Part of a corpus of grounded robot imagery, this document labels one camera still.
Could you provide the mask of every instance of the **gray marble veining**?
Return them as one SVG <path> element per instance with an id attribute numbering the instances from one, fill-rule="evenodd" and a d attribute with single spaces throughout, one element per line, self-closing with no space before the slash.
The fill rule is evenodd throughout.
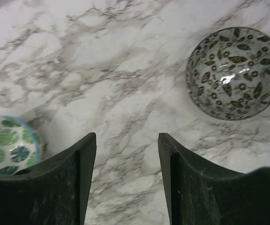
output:
<path id="1" fill-rule="evenodd" d="M 22 0 L 0 7 L 0 115 L 29 120 L 47 157 L 96 132 L 86 225 L 168 225 L 157 136 L 214 163 L 270 165 L 270 107 L 240 122 L 189 99 L 185 67 L 208 34 L 270 36 L 270 0 Z"/>

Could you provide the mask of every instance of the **black and white floral bowl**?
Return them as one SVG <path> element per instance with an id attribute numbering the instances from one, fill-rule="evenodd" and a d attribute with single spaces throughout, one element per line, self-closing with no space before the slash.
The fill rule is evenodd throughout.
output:
<path id="1" fill-rule="evenodd" d="M 270 37 L 247 27 L 215 32 L 194 49 L 186 68 L 193 102 L 222 120 L 243 120 L 270 105 Z"/>

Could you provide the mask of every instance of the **bowl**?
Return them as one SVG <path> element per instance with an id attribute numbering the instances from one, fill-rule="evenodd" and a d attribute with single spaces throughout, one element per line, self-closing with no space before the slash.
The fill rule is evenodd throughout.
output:
<path id="1" fill-rule="evenodd" d="M 0 116 L 0 176 L 37 164 L 43 139 L 39 132 L 17 117 Z"/>
<path id="2" fill-rule="evenodd" d="M 243 120 L 270 105 L 270 37 L 247 27 L 217 31 L 202 40 L 186 68 L 193 102 L 222 120 Z"/>

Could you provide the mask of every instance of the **leaf-patterned bowl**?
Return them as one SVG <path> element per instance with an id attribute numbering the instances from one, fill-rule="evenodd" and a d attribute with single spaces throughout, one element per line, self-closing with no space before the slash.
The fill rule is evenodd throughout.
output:
<path id="1" fill-rule="evenodd" d="M 270 105 L 270 37 L 232 27 L 202 40 L 191 54 L 186 83 L 193 102 L 222 120 L 243 120 Z"/>
<path id="2" fill-rule="evenodd" d="M 38 163 L 42 150 L 43 139 L 37 131 L 19 118 L 0 116 L 0 176 Z"/>

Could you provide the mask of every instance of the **dark leaf pattern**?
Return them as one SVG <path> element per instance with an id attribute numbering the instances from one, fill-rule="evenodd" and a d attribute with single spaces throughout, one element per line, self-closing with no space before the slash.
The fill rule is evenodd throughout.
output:
<path id="1" fill-rule="evenodd" d="M 258 37 L 257 39 L 262 42 L 270 41 L 270 38 L 268 36 Z"/>
<path id="2" fill-rule="evenodd" d="M 230 41 L 230 39 L 228 37 L 225 37 L 225 36 L 220 36 L 219 40 L 221 40 L 221 41 Z"/>
<path id="3" fill-rule="evenodd" d="M 236 65 L 235 65 L 235 64 L 232 64 L 232 65 L 229 66 L 228 70 L 232 70 L 232 69 L 234 69 L 235 67 L 236 67 Z"/>
<path id="4" fill-rule="evenodd" d="M 215 62 L 213 61 L 213 60 L 211 60 L 211 61 L 208 61 L 208 62 L 205 62 L 205 64 L 207 65 L 207 66 L 211 66 L 211 65 L 213 65 Z"/>
<path id="5" fill-rule="evenodd" d="M 6 166 L 0 169 L 0 176 L 13 175 L 17 170 L 18 166 Z"/>
<path id="6" fill-rule="evenodd" d="M 233 57 L 228 57 L 228 58 L 233 63 L 242 63 L 242 62 L 247 61 L 247 58 L 243 56 L 233 56 Z"/>
<path id="7" fill-rule="evenodd" d="M 261 56 L 262 56 L 262 52 L 259 50 L 259 51 L 257 52 L 257 58 L 261 58 Z"/>
<path id="8" fill-rule="evenodd" d="M 19 146 L 13 150 L 11 150 L 10 155 L 12 155 L 12 161 L 15 163 L 20 163 L 27 159 L 30 151 L 25 146 Z"/>
<path id="9" fill-rule="evenodd" d="M 261 60 L 260 61 L 260 64 L 262 64 L 262 65 L 269 65 L 270 64 L 270 59 L 263 59 L 263 60 Z"/>
<path id="10" fill-rule="evenodd" d="M 251 50 L 250 46 L 246 45 L 246 44 L 239 44 L 237 45 L 237 47 L 240 49 L 240 50 Z"/>
<path id="11" fill-rule="evenodd" d="M 250 74 L 248 74 L 248 73 L 245 73 L 245 74 L 243 75 L 243 77 L 244 77 L 246 80 L 248 80 L 248 81 L 252 81 L 252 80 L 253 80 L 253 77 L 252 77 Z"/>
<path id="12" fill-rule="evenodd" d="M 265 100 L 268 96 L 269 96 L 269 93 L 265 93 L 264 95 L 262 95 L 262 96 L 259 98 L 259 101 Z"/>
<path id="13" fill-rule="evenodd" d="M 197 64 L 200 62 L 201 58 L 199 57 L 196 62 L 195 62 L 195 65 L 194 65 L 194 68 L 197 66 Z"/>
<path id="14" fill-rule="evenodd" d="M 253 93 L 254 98 L 258 98 L 261 95 L 261 92 L 262 92 L 262 83 L 259 82 Z"/>
<path id="15" fill-rule="evenodd" d="M 202 76 L 202 78 L 201 78 L 201 83 L 207 82 L 208 79 L 210 78 L 210 75 L 211 75 L 210 72 L 206 72 L 206 73 Z"/>
<path id="16" fill-rule="evenodd" d="M 199 94 L 199 96 L 201 96 L 203 93 L 204 93 L 204 87 L 202 86 L 199 88 L 198 94 Z"/>
<path id="17" fill-rule="evenodd" d="M 249 95 L 249 94 L 247 94 L 247 93 L 244 93 L 243 94 L 243 97 L 246 99 L 246 100 L 252 100 L 253 98 Z"/>
<path id="18" fill-rule="evenodd" d="M 11 128 L 12 127 L 20 127 L 21 126 L 21 124 L 17 120 L 15 120 L 14 118 L 10 118 L 10 117 L 4 119 L 2 121 L 2 124 L 4 126 L 6 126 L 6 127 L 11 127 Z"/>
<path id="19" fill-rule="evenodd" d="M 219 86 L 219 81 L 215 81 L 213 84 L 213 88 L 216 89 L 218 88 L 218 86 Z"/>
<path id="20" fill-rule="evenodd" d="M 212 44 L 210 44 L 209 49 L 213 48 L 217 43 L 218 43 L 218 40 L 212 42 Z"/>
<path id="21" fill-rule="evenodd" d="M 266 69 L 265 72 L 270 75 L 270 69 Z"/>
<path id="22" fill-rule="evenodd" d="M 195 71 L 204 70 L 205 67 L 207 70 L 197 76 L 196 72 L 193 74 L 193 69 L 192 74 L 188 73 L 187 80 L 191 79 L 188 86 L 191 85 L 193 88 L 191 94 L 195 95 L 194 99 L 200 101 L 197 105 L 203 103 L 208 107 L 205 109 L 206 113 L 224 120 L 246 119 L 270 104 L 270 38 L 268 36 L 259 35 L 256 31 L 251 32 L 248 28 L 236 27 L 229 29 L 229 32 L 217 32 L 210 36 L 202 42 L 201 49 L 203 49 L 200 51 L 202 57 L 198 65 L 201 68 L 196 68 Z M 193 65 L 198 57 L 199 55 L 194 55 Z M 244 68 L 250 68 L 251 71 L 238 73 Z M 222 82 L 222 77 L 230 74 L 233 82 L 226 83 L 225 78 Z M 193 85 L 192 77 L 197 79 L 196 85 Z M 227 116 L 225 110 L 230 110 L 233 114 Z"/>
<path id="23" fill-rule="evenodd" d="M 236 37 L 239 38 L 239 35 L 240 35 L 240 28 L 235 28 L 235 29 L 234 29 L 234 35 L 235 35 Z"/>
<path id="24" fill-rule="evenodd" d="M 223 58 L 222 54 L 221 54 L 221 50 L 219 49 L 217 52 L 217 56 L 218 58 L 221 60 Z"/>
<path id="25" fill-rule="evenodd" d="M 227 93 L 228 96 L 232 96 L 232 87 L 229 83 L 223 85 L 223 90 Z"/>
<path id="26" fill-rule="evenodd" d="M 252 53 L 249 53 L 247 52 L 247 56 L 251 59 L 251 60 L 256 60 L 257 59 L 257 56 L 252 54 Z"/>
<path id="27" fill-rule="evenodd" d="M 236 108 L 243 108 L 243 105 L 240 102 L 231 101 L 231 104 Z"/>

